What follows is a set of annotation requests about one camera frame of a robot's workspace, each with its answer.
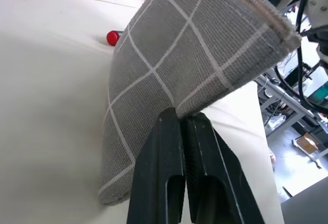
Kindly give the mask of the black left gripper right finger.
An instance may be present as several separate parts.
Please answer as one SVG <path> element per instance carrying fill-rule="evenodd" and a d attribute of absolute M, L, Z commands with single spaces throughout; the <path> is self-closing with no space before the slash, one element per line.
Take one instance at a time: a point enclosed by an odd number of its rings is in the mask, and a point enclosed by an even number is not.
<path fill-rule="evenodd" d="M 192 223 L 264 223 L 241 164 L 203 113 L 181 122 Z"/>

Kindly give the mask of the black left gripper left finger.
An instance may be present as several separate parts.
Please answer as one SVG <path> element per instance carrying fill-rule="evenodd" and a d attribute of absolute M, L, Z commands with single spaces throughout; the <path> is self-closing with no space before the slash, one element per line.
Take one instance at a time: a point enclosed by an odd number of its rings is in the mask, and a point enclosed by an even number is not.
<path fill-rule="evenodd" d="M 180 223 L 185 180 L 180 123 L 168 108 L 137 157 L 127 223 Z"/>

